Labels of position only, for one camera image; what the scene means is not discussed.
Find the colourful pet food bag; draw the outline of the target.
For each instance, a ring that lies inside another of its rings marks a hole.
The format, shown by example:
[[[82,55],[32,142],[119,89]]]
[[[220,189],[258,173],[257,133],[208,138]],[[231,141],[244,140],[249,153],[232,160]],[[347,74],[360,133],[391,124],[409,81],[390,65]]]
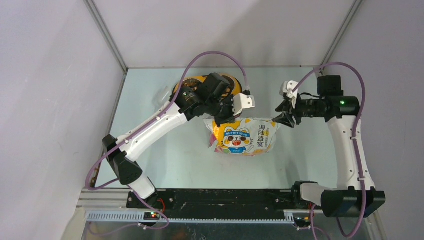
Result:
[[[234,123],[218,125],[204,120],[210,131],[210,147],[227,155],[256,156],[271,151],[277,141],[280,124],[268,118],[240,117]]]

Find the clear plastic scoop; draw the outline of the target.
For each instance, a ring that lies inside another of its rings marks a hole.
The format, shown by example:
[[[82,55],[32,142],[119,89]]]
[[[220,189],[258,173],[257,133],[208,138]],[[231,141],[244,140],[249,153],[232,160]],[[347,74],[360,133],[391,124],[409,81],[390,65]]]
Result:
[[[170,88],[168,86],[165,86],[163,89],[160,89],[153,100],[156,110],[162,108],[163,105],[165,105],[169,101],[169,97]]]

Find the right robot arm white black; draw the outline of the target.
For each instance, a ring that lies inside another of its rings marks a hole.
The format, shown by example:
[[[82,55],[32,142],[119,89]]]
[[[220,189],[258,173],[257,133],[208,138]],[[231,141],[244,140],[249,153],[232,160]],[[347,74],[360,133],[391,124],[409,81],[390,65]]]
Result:
[[[273,119],[290,128],[303,118],[323,118],[334,143],[337,185],[331,189],[313,181],[297,181],[292,186],[291,204],[297,209],[316,204],[330,218],[367,218],[386,202],[384,191],[376,190],[365,159],[358,120],[360,103],[345,96],[339,75],[317,79],[317,98],[302,99],[296,81],[285,81],[280,88],[283,102]]]

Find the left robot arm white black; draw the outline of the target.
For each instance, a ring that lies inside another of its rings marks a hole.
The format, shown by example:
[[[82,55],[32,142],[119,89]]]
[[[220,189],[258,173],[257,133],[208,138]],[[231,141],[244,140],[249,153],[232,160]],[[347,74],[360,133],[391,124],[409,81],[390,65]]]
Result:
[[[185,77],[148,120],[119,137],[105,136],[101,160],[110,165],[115,181],[128,186],[145,208],[153,208],[158,202],[157,189],[138,164],[139,157],[167,133],[193,118],[210,115],[222,123],[234,120],[241,109],[233,108],[233,98],[242,92],[241,83],[228,74]]]

